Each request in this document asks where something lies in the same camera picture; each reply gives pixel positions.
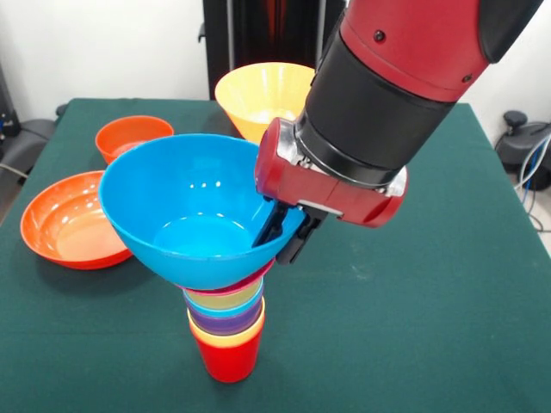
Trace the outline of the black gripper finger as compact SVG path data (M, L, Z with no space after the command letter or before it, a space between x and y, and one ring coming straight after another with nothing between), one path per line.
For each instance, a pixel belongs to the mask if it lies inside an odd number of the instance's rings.
M252 246L258 247L278 238L282 234L282 224L288 213L289 206L276 201L262 229L256 236Z
M305 218L285 247L275 257L280 265L289 265L296 261L310 236L323 224L328 215L328 212L313 207L302 207L301 210L305 214Z

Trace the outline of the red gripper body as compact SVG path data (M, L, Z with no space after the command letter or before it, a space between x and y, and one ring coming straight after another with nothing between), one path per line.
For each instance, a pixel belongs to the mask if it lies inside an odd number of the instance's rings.
M298 146L294 123L273 119L259 145L255 166L257 191L292 207L312 207L344 222L377 228L399 210L408 190L402 168L381 189L362 188L326 174Z

